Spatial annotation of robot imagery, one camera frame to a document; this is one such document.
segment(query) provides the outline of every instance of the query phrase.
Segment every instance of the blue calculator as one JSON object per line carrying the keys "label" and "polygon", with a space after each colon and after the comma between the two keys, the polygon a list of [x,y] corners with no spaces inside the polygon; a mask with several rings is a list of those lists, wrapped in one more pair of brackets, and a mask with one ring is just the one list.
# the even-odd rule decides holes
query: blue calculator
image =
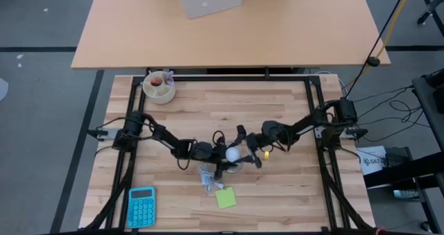
{"label": "blue calculator", "polygon": [[128,198],[128,227],[142,228],[155,224],[155,189],[152,186],[130,190]]}

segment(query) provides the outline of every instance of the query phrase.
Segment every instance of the green sticky note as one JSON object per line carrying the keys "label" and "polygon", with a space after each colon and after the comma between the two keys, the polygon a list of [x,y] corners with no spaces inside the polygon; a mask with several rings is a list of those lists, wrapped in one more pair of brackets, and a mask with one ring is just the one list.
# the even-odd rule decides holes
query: green sticky note
{"label": "green sticky note", "polygon": [[236,196],[232,187],[216,191],[217,205],[219,208],[232,207],[237,204]]}

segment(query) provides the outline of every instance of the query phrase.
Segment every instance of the black equipment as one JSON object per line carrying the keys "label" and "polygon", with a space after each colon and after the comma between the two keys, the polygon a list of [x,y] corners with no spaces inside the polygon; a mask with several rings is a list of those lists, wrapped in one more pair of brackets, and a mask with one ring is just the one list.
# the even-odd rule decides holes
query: black equipment
{"label": "black equipment", "polygon": [[[327,120],[327,110],[334,108],[336,120],[329,122]],[[277,121],[265,121],[262,124],[262,133],[250,133],[246,135],[246,130],[242,125],[237,126],[237,138],[229,146],[225,145],[224,136],[219,137],[214,146],[207,142],[194,139],[178,139],[172,135],[166,127],[157,123],[154,118],[145,113],[132,112],[125,120],[121,130],[117,132],[112,147],[117,150],[132,150],[138,141],[153,139],[164,144],[170,149],[171,154],[178,159],[178,165],[182,170],[188,167],[189,160],[196,160],[216,164],[214,179],[222,178],[223,171],[231,167],[237,167],[239,162],[254,163],[257,168],[262,167],[260,158],[256,155],[257,150],[266,146],[276,147],[284,152],[290,150],[291,145],[297,142],[301,135],[322,127],[323,145],[325,147],[339,146],[339,135],[345,128],[352,127],[357,122],[357,114],[352,101],[341,98],[337,101],[328,101],[323,106],[314,110],[302,120],[293,125],[278,123]],[[152,135],[149,137],[140,137],[144,125],[149,127]],[[225,157],[228,148],[239,145],[243,140],[246,141],[250,154],[238,159],[235,162],[229,162]],[[185,168],[180,166],[180,159],[188,160]]]}

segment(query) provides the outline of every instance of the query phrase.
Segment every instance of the paper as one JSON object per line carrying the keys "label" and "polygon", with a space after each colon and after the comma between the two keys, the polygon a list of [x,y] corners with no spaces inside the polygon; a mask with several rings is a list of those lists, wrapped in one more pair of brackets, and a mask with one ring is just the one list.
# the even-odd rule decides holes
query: paper
{"label": "paper", "polygon": [[358,148],[357,150],[361,157],[362,174],[374,173],[387,166],[386,150],[383,146]]}
{"label": "paper", "polygon": [[233,207],[237,204],[236,196],[232,187],[216,191],[217,205],[219,208]]}

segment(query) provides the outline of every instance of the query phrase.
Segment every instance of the wooden tabletop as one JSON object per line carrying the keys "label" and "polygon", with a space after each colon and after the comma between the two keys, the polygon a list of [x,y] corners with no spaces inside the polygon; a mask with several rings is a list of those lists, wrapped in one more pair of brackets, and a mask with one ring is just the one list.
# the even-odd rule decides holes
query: wooden tabletop
{"label": "wooden tabletop", "polygon": [[[131,80],[131,76],[115,78],[105,121],[125,116]],[[321,80],[325,100],[341,96],[336,75],[321,76]],[[303,82],[179,82],[170,103],[156,105],[147,100],[145,112],[179,139],[211,142],[216,130],[232,141],[239,124],[247,132],[260,132],[265,120],[295,123],[309,113],[309,107]],[[115,122],[110,127],[122,125]],[[99,148],[110,144],[101,142]],[[355,151],[351,142],[343,146]],[[108,200],[117,154],[109,148],[96,156],[80,227],[90,223]],[[336,154],[345,196],[364,220],[374,225],[358,159],[343,151]],[[303,135],[289,153],[273,151],[269,160],[262,159],[261,169],[245,164],[238,173],[224,173],[223,183],[233,187],[238,203],[227,209],[219,209],[214,194],[206,194],[197,171],[200,162],[192,161],[185,171],[176,163],[162,144],[139,142],[133,187],[154,186],[157,190],[157,220],[149,230],[320,231],[321,226],[328,226],[312,133]],[[342,224],[336,198],[334,203],[336,218]]]}
{"label": "wooden tabletop", "polygon": [[195,19],[180,0],[94,0],[72,68],[357,65],[377,37],[366,0],[243,0]]}

